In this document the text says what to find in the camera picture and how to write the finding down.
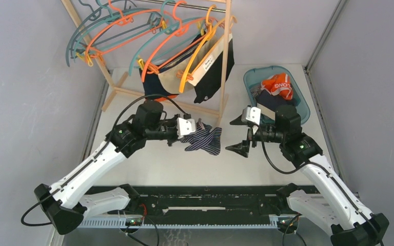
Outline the navy striped underwear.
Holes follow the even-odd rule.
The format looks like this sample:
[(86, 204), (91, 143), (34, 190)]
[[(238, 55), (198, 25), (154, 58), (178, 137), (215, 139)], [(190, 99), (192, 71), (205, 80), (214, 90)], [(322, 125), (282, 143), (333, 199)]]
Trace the navy striped underwear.
[(217, 156), (221, 151), (221, 135), (221, 127), (208, 125), (199, 118), (196, 123), (196, 131), (181, 138), (180, 142), (189, 144), (185, 148), (186, 152), (204, 150), (211, 155)]

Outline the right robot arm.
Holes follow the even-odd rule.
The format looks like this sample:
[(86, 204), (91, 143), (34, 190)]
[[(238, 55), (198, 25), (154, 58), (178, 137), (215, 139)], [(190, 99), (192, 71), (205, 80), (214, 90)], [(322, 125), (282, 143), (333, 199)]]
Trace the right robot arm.
[(305, 175), (325, 200), (324, 204), (316, 202), (290, 183), (278, 190), (277, 209), (306, 217), (330, 237), (333, 245), (382, 245), (389, 220), (372, 212), (338, 176), (317, 142), (303, 132), (296, 108), (278, 107), (273, 124), (262, 124), (261, 115), (260, 108), (248, 106), (230, 122), (232, 126), (247, 126), (248, 131), (245, 140), (227, 150), (247, 157), (250, 148), (277, 143), (294, 172)]

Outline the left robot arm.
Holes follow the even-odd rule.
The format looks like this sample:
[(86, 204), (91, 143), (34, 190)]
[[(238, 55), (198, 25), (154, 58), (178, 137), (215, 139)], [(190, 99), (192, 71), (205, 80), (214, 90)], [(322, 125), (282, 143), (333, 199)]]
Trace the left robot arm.
[(180, 113), (167, 118), (164, 106), (150, 95), (126, 106), (91, 155), (59, 181), (49, 186), (42, 183), (34, 189), (37, 203), (24, 212), (21, 224), (52, 225), (60, 235), (66, 235), (90, 217), (113, 210), (135, 213), (140, 207), (139, 194), (128, 184), (91, 195), (87, 192), (112, 168), (144, 148), (147, 141), (165, 140), (171, 146), (196, 131), (191, 115), (173, 99), (166, 100)]

